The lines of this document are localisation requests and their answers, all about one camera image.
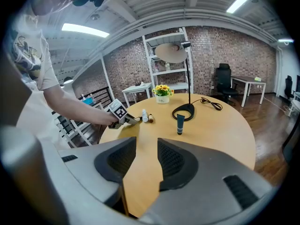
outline chair headrest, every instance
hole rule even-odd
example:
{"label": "chair headrest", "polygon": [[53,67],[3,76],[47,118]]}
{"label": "chair headrest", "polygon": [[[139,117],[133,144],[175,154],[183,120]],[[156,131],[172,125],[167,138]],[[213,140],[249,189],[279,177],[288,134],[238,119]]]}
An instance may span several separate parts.
{"label": "chair headrest", "polygon": [[230,66],[227,63],[220,63],[219,68],[220,69],[230,69]]}

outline black office chair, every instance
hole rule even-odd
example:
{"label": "black office chair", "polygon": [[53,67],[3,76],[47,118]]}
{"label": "black office chair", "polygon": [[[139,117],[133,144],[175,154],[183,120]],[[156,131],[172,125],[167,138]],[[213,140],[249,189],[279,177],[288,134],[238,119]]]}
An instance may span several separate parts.
{"label": "black office chair", "polygon": [[287,78],[285,79],[285,95],[287,96],[287,99],[290,98],[294,98],[294,90],[292,92],[292,77],[291,76],[287,76]]}
{"label": "black office chair", "polygon": [[229,96],[237,96],[239,92],[236,90],[237,83],[234,89],[231,88],[231,69],[227,63],[220,63],[216,70],[217,75],[217,91],[224,95],[224,102],[229,104]]}

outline yellow tabletop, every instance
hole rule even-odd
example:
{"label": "yellow tabletop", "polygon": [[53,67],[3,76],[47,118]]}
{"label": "yellow tabletop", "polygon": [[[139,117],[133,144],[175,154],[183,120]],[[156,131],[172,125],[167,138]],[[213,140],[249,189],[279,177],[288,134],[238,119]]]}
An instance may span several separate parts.
{"label": "yellow tabletop", "polygon": [[123,137],[136,136],[136,157],[123,182],[129,212],[140,217],[158,197],[162,169],[157,156],[157,139],[168,138],[194,145],[216,149],[229,154],[251,169],[255,165],[255,140],[252,130],[243,116],[228,104],[212,97],[191,94],[191,102],[207,98],[220,103],[223,110],[215,110],[211,104],[195,102],[195,116],[184,122],[182,135],[177,134],[177,121],[172,111],[188,103],[188,94],[174,94],[168,104],[157,104],[149,98],[128,108],[138,117],[142,109],[153,114],[153,123],[140,122],[134,126],[124,125],[119,129],[106,129],[100,143]]}

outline blue object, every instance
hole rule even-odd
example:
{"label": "blue object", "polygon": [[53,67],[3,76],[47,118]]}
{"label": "blue object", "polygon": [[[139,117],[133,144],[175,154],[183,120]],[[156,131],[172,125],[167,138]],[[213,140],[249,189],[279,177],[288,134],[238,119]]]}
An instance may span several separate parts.
{"label": "blue object", "polygon": [[87,105],[90,105],[91,103],[93,103],[93,99],[91,97],[89,97],[89,98],[85,99],[83,102],[86,103]]}
{"label": "blue object", "polygon": [[177,134],[181,135],[183,131],[184,116],[177,114]]}

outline artificial flower arrangement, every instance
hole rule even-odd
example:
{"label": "artificial flower arrangement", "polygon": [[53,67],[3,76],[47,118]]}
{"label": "artificial flower arrangement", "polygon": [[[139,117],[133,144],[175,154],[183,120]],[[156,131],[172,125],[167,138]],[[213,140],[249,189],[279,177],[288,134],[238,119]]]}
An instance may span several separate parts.
{"label": "artificial flower arrangement", "polygon": [[167,85],[157,85],[152,92],[158,96],[173,96],[174,90],[171,90]]}

